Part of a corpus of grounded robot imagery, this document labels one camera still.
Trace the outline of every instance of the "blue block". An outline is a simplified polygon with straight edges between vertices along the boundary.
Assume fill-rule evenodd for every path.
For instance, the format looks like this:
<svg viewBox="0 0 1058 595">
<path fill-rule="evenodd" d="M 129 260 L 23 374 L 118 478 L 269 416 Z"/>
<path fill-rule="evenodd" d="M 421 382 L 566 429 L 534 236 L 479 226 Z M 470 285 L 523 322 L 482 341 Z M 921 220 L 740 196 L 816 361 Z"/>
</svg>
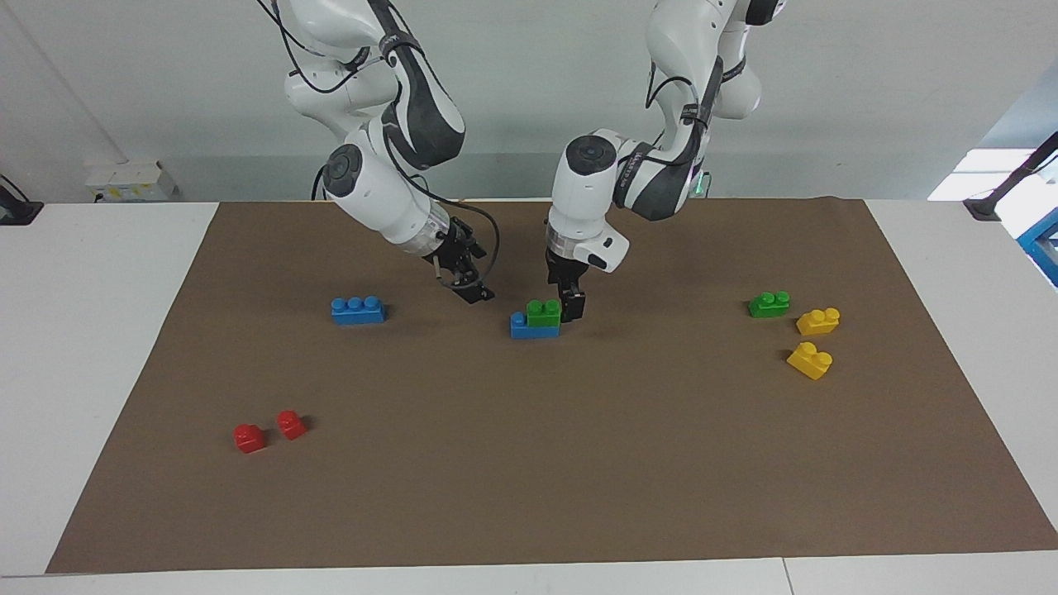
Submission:
<svg viewBox="0 0 1058 595">
<path fill-rule="evenodd" d="M 1047 275 L 1051 283 L 1058 287 L 1058 249 L 1052 239 L 1055 234 L 1058 234 L 1058 209 L 1018 238 L 1018 244 L 1036 262 L 1043 274 Z"/>
<path fill-rule="evenodd" d="M 554 339 L 558 336 L 558 326 L 532 328 L 526 321 L 525 312 L 511 314 L 511 339 Z"/>
<path fill-rule="evenodd" d="M 382 324 L 386 321 L 386 308 L 375 295 L 367 300 L 338 298 L 331 302 L 331 318 L 339 326 Z"/>
</svg>

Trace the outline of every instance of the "yellow block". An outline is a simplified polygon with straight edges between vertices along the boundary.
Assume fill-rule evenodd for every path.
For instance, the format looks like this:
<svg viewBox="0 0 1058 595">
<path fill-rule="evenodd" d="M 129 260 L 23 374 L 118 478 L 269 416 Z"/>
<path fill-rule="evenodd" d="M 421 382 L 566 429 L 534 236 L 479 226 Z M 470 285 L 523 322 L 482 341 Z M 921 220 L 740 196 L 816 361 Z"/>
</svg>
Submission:
<svg viewBox="0 0 1058 595">
<path fill-rule="evenodd" d="M 829 335 L 841 324 L 841 312 L 837 308 L 813 310 L 797 321 L 797 329 L 804 337 Z"/>
<path fill-rule="evenodd" d="M 797 346 L 797 350 L 786 360 L 786 363 L 800 369 L 808 378 L 819 380 L 831 369 L 834 358 L 831 357 L 831 354 L 817 349 L 815 344 L 804 342 Z"/>
</svg>

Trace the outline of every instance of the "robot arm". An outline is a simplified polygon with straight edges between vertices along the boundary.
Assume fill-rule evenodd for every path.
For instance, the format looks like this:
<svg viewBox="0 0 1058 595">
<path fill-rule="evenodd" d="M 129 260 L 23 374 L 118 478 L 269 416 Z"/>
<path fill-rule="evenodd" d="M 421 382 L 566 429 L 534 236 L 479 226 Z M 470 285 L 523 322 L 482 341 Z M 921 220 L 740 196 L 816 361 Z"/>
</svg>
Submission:
<svg viewBox="0 0 1058 595">
<path fill-rule="evenodd" d="M 491 300 L 474 265 L 486 256 L 474 230 L 404 174 L 407 166 L 422 172 L 456 157 L 464 126 L 403 17 L 388 0 L 291 5 L 316 49 L 330 56 L 291 73 L 286 85 L 295 109 L 327 126 L 341 144 L 323 169 L 328 198 L 432 263 L 438 281 L 468 303 Z M 350 50 L 362 59 L 343 62 L 339 56 Z M 441 269 L 452 273 L 452 283 L 441 281 Z"/>
<path fill-rule="evenodd" d="M 766 24 L 785 0 L 660 0 L 647 23 L 655 74 L 650 92 L 665 129 L 655 145 L 600 129 L 574 140 L 559 163 L 548 215 L 548 283 L 559 286 L 563 322 L 584 313 L 580 277 L 613 272 L 628 240 L 605 220 L 610 203 L 659 221 L 682 209 L 700 170 L 714 115 L 742 119 L 760 103 L 760 80 L 746 66 L 750 25 Z"/>
</svg>

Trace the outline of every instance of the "white table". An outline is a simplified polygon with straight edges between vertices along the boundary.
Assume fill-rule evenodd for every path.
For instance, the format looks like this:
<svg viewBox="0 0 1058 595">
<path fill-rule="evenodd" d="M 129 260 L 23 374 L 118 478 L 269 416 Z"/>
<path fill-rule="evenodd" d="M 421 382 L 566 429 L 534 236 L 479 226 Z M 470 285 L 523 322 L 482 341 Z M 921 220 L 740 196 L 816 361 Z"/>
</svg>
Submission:
<svg viewBox="0 0 1058 595">
<path fill-rule="evenodd" d="M 1052 523 L 1058 294 L 959 203 L 869 202 Z M 215 204 L 49 205 L 0 229 L 0 593 L 858 595 L 1058 592 L 1058 553 L 39 577 Z"/>
</svg>

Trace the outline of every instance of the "green lego brick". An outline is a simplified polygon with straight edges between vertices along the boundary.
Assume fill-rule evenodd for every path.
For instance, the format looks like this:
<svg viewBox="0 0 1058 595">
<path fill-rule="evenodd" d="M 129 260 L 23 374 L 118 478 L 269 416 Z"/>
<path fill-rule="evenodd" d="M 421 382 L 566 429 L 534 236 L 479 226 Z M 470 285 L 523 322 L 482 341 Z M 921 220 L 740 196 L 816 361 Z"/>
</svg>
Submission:
<svg viewBox="0 0 1058 595">
<path fill-rule="evenodd" d="M 755 319 L 771 319 L 784 315 L 790 309 L 790 294 L 764 292 L 749 303 L 749 313 Z"/>
<path fill-rule="evenodd" d="M 561 326 L 562 304 L 558 300 L 548 300 L 546 304 L 541 303 L 540 300 L 533 300 L 526 305 L 526 319 L 528 319 L 527 326 L 529 328 Z"/>
</svg>

